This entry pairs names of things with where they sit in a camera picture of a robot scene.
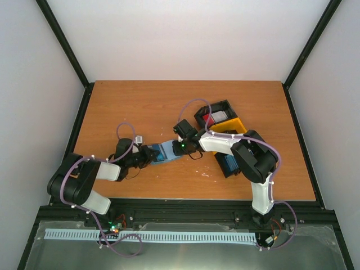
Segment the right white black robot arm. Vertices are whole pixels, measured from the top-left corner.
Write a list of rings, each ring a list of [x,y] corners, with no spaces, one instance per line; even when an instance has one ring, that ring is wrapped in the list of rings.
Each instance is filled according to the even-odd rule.
[[[278,151],[254,130],[246,133],[219,133],[208,128],[196,130],[187,120],[179,121],[173,131],[178,135],[176,148],[185,155],[217,152],[234,157],[240,172],[251,183],[253,221],[258,226],[273,215],[273,178],[281,165]]]

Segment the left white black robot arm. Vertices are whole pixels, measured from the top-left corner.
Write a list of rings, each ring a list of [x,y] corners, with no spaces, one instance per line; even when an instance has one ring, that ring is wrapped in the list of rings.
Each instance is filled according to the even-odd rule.
[[[157,161],[159,155],[160,147],[144,145],[141,136],[119,139],[115,153],[106,160],[70,153],[49,180],[47,193],[64,204],[97,213],[99,222],[112,226],[117,220],[117,212],[110,208],[109,198],[93,189],[95,180],[120,182],[127,177],[130,168],[143,169]]]

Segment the blue VIP credit card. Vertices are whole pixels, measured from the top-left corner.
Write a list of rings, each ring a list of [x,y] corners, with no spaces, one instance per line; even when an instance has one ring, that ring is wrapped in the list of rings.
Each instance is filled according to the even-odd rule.
[[[156,157],[154,162],[159,163],[165,161],[166,154],[164,153],[164,149],[160,144],[153,144],[151,148],[156,151]]]

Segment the blue card holder wallet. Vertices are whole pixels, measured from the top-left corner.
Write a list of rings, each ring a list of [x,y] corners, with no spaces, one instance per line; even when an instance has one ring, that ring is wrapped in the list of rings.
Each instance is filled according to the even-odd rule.
[[[182,157],[182,156],[175,156],[175,154],[173,152],[173,141],[174,140],[169,140],[169,141],[165,141],[163,143],[156,143],[156,144],[162,145],[162,147],[164,149],[164,153],[166,154],[166,158],[165,158],[165,161],[163,161],[163,162],[151,163],[151,165],[165,164],[165,163],[171,162],[173,160],[180,159]]]

